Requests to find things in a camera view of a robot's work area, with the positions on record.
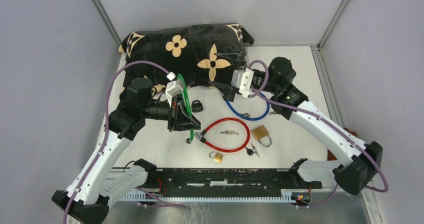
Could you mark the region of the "green cable lock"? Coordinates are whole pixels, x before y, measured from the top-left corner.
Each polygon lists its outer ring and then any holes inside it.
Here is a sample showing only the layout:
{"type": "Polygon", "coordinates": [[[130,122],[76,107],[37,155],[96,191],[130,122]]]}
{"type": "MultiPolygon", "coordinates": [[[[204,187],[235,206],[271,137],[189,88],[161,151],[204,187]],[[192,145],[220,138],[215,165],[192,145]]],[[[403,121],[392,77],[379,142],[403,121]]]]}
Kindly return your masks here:
{"type": "MultiPolygon", "coordinates": [[[[189,95],[188,95],[188,91],[187,91],[186,82],[184,80],[184,77],[180,73],[177,74],[176,77],[182,82],[182,88],[183,88],[183,90],[182,90],[182,99],[183,99],[183,102],[184,102],[184,107],[186,109],[186,112],[187,112],[188,116],[189,117],[192,117],[193,116],[193,114],[192,114],[192,108],[191,108],[191,103],[190,103],[190,100],[189,100],[189,95]]],[[[186,142],[188,144],[191,144],[193,142],[193,140],[194,140],[194,137],[195,137],[194,129],[191,129],[190,130],[190,137],[186,140],[186,142]]]]}

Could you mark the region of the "small brass padlock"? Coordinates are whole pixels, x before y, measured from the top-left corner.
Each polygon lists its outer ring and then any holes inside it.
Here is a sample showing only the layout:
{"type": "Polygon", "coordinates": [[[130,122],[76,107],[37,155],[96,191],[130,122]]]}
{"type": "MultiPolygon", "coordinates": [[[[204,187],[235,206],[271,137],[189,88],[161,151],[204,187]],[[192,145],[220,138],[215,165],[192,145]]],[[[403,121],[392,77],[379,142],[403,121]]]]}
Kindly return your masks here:
{"type": "Polygon", "coordinates": [[[223,154],[218,153],[218,152],[210,152],[208,156],[211,160],[213,160],[214,162],[219,163],[219,164],[222,162],[223,157],[224,157],[223,154]]]}

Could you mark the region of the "large brass padlock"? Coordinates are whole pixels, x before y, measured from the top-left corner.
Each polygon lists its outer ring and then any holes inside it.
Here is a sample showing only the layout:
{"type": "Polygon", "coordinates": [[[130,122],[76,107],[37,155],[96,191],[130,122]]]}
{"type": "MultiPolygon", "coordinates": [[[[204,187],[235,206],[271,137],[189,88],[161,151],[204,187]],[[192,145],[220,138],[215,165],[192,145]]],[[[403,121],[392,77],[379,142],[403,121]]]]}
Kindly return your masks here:
{"type": "Polygon", "coordinates": [[[251,130],[251,134],[255,138],[256,141],[264,148],[269,148],[272,146],[272,139],[269,136],[269,132],[264,125],[260,125],[251,130]]]}

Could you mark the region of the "black padlock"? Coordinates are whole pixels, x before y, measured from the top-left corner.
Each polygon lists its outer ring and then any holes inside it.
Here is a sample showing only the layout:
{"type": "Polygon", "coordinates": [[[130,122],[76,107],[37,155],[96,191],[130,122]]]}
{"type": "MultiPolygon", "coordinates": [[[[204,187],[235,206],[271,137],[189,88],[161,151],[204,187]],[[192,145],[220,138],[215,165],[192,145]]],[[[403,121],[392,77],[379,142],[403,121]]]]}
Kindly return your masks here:
{"type": "Polygon", "coordinates": [[[200,113],[204,110],[203,103],[200,100],[194,100],[191,103],[192,113],[200,113]]]}

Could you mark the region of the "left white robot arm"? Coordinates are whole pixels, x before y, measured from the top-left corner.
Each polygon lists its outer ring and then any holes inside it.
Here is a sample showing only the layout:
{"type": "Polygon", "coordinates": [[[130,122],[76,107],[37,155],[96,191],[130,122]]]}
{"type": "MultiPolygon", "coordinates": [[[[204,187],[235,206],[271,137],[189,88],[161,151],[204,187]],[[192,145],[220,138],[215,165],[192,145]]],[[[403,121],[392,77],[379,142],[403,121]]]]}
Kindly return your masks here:
{"type": "Polygon", "coordinates": [[[105,130],[77,178],[65,190],[57,190],[52,201],[82,224],[100,224],[110,208],[138,186],[150,188],[157,182],[155,166],[145,160],[115,180],[106,179],[117,159],[145,126],[147,119],[167,122],[169,131],[194,132],[200,121],[189,110],[187,87],[181,75],[165,88],[166,101],[153,99],[153,83],[136,78],[124,90],[117,108],[107,113],[105,130]]]}

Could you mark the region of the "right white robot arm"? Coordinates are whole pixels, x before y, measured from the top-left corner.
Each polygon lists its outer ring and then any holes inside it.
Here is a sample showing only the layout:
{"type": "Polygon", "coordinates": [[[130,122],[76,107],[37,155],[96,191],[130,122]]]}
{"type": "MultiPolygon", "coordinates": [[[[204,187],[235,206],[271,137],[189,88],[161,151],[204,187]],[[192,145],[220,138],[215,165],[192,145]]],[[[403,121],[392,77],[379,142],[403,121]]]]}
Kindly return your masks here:
{"type": "Polygon", "coordinates": [[[231,100],[235,94],[244,98],[258,96],[278,115],[309,132],[339,161],[332,174],[344,191],[351,195],[359,194],[364,188],[388,192],[389,184],[381,170],[382,146],[376,141],[365,142],[325,116],[293,84],[297,73],[289,59],[275,57],[270,64],[261,60],[246,64],[240,53],[218,52],[214,57],[237,64],[230,81],[213,83],[224,97],[231,100]],[[262,65],[264,70],[252,69],[254,64],[262,65]]]}

